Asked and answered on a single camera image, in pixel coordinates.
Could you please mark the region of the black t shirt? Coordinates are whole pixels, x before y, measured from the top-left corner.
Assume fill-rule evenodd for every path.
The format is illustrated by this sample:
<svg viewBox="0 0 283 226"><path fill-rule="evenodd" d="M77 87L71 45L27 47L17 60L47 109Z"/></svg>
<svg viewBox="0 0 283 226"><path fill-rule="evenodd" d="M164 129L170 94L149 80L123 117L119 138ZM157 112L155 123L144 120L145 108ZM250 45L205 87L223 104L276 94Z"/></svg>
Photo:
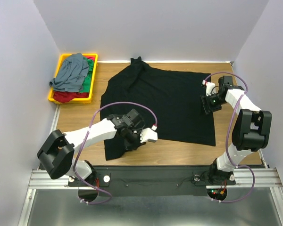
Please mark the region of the black t shirt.
<svg viewBox="0 0 283 226"><path fill-rule="evenodd" d="M139 128L151 127L158 119L159 139L201 145L216 145L214 117L203 111L202 81L207 73L167 71L153 68L141 57L131 58L125 69L108 81L100 119L111 114L124 115L135 109L144 119Z"/></svg>

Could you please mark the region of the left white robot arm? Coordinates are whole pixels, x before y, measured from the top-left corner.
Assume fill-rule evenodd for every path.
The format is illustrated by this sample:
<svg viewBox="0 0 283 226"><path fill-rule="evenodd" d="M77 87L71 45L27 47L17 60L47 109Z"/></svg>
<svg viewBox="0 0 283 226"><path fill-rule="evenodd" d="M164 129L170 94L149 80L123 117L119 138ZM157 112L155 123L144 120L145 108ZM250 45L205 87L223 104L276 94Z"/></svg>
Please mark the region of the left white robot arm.
<svg viewBox="0 0 283 226"><path fill-rule="evenodd" d="M135 150L146 143L143 131L135 129L142 122L141 115L134 109L125 115L112 114L100 122L75 131L51 132L37 157L51 179L70 176L84 185L96 181L96 170L88 161L77 159L83 148L100 141L121 137L128 150Z"/></svg>

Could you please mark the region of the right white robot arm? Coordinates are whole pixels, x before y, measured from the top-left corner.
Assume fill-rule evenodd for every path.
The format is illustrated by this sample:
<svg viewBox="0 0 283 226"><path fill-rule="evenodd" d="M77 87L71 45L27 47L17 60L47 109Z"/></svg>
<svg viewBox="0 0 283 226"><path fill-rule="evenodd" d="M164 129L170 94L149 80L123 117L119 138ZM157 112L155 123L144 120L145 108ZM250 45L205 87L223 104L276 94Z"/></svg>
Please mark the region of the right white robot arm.
<svg viewBox="0 0 283 226"><path fill-rule="evenodd" d="M218 84L205 78L202 82L205 94L201 102L205 114L221 110L228 103L233 108L226 134L225 152L210 165L208 180L213 184L234 181L233 171L250 154L266 148L272 122L272 114L263 111L248 97L248 87L233 82L234 74L225 73Z"/></svg>

